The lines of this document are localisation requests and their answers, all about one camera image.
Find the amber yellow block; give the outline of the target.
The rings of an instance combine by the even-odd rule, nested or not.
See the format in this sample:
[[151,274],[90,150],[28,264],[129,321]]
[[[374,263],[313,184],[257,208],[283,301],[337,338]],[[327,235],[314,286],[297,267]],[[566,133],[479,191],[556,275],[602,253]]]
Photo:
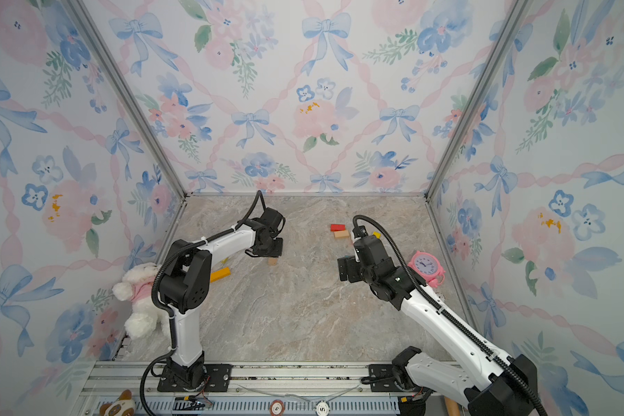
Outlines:
[[217,270],[217,271],[211,273],[210,282],[214,283],[214,282],[217,282],[217,281],[219,281],[219,280],[221,280],[223,278],[229,277],[231,273],[232,273],[232,271],[228,267],[223,268],[221,270]]

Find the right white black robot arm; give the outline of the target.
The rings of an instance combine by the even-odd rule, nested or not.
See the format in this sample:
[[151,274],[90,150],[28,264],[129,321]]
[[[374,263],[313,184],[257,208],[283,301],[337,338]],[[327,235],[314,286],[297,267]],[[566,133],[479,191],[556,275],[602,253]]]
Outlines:
[[544,415],[537,368],[524,355],[512,357],[466,323],[430,284],[444,270],[435,256],[418,251],[396,265],[381,239],[355,239],[355,255],[339,258],[340,279],[364,282],[383,302],[417,322],[455,359],[440,362],[410,347],[392,361],[393,377],[406,391],[427,388],[465,407],[472,415]]

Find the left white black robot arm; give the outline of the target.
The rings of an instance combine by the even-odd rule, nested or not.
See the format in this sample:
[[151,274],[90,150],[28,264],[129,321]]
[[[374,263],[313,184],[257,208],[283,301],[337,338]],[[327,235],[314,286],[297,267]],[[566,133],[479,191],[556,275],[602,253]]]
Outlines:
[[211,237],[172,244],[152,289],[154,305],[168,315],[171,339],[159,390],[198,391],[212,378],[205,364],[199,321],[213,267],[239,252],[253,258],[279,258],[284,249],[280,233],[285,224],[279,211],[267,207],[261,216],[243,218]]

